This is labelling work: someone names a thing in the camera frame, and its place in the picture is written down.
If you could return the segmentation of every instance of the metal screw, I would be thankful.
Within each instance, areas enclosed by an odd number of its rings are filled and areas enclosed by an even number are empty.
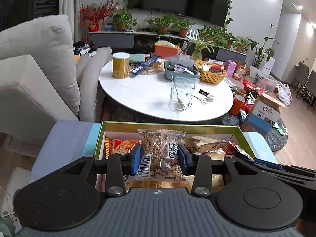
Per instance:
[[[111,186],[110,188],[108,188],[107,192],[110,194],[118,195],[123,192],[123,189],[119,186]]]
[[[203,187],[203,186],[195,188],[194,191],[196,194],[199,194],[199,195],[206,195],[206,194],[210,193],[210,189],[207,187]]]

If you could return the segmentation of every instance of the marble tabletop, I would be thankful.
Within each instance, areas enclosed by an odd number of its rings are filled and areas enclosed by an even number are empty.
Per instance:
[[[214,96],[214,101],[203,105],[192,97],[190,109],[172,111],[168,107],[172,82],[166,78],[165,72],[115,79],[112,70],[110,61],[100,72],[99,81],[104,92],[121,105],[148,116],[175,122],[201,122],[221,117],[233,105],[233,93],[225,81],[217,85],[200,82],[193,94],[204,99],[205,96],[198,93],[203,89]]]
[[[221,118],[221,123],[223,125],[229,125],[229,126],[241,126],[241,122],[239,120],[238,116],[234,116],[230,114],[229,112],[226,113],[222,118]],[[284,126],[285,124],[282,121],[281,118],[277,120],[277,123],[279,126]],[[270,132],[266,135],[265,140],[267,141],[267,144],[271,148],[273,152],[277,152],[281,150],[286,143],[288,142],[288,136],[284,135],[282,136],[276,128],[272,128]]]

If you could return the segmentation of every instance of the black marker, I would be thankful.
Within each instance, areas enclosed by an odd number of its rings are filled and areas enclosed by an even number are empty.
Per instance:
[[[202,94],[202,95],[204,95],[204,96],[206,96],[206,97],[209,95],[208,92],[205,92],[205,91],[203,91],[202,89],[199,91],[199,93]]]

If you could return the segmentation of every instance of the pink box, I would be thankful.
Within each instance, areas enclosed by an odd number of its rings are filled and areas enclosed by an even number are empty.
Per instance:
[[[227,76],[233,76],[236,66],[237,66],[237,64],[233,60],[225,62],[224,69],[227,72]]]

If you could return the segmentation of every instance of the white sofa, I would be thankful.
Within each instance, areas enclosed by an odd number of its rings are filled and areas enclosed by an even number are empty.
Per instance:
[[[99,122],[104,93],[99,85],[111,48],[74,63],[67,16],[34,19],[0,32],[0,132],[7,146],[30,154],[60,119]]]

